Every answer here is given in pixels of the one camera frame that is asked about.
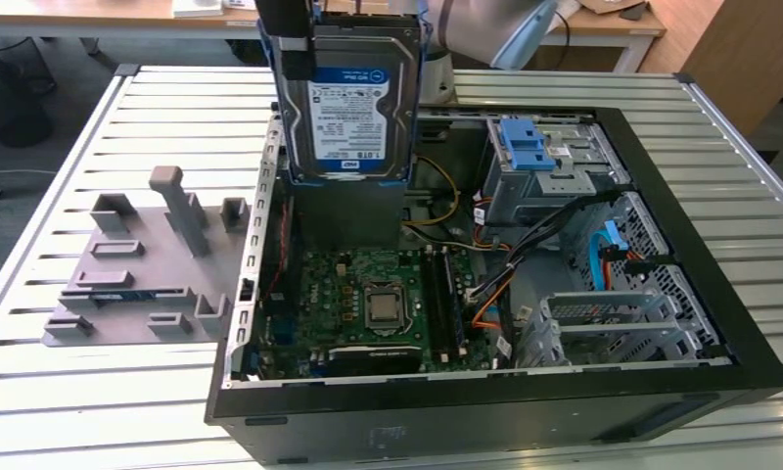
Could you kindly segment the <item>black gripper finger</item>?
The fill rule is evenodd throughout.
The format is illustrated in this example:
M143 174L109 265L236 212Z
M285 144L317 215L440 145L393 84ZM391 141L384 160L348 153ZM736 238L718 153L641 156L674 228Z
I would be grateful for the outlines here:
M260 0L257 12L273 71L289 80L309 80L316 70L312 2Z

